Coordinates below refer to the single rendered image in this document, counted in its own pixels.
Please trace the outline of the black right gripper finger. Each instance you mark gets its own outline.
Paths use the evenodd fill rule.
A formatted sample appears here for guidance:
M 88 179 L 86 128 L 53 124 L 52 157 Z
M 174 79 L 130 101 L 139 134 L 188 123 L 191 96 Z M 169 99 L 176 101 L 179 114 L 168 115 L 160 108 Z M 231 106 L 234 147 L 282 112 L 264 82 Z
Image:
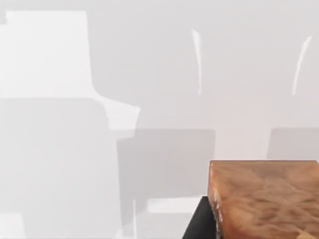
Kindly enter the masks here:
M 220 239 L 207 196 L 202 196 L 182 239 Z

